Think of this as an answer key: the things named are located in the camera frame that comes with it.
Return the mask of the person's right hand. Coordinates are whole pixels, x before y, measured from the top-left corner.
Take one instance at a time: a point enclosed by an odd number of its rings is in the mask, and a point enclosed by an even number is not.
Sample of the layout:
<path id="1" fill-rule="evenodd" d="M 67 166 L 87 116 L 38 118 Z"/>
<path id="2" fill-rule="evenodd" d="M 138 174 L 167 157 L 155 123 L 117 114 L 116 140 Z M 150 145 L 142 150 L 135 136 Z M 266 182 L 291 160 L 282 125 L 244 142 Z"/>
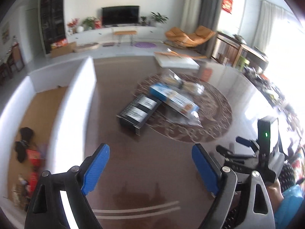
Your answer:
<path id="1" fill-rule="evenodd" d="M 268 185 L 266 189 L 269 195 L 272 210 L 275 213 L 279 209 L 282 201 L 284 200 L 279 180 L 277 179 L 273 184 Z"/>

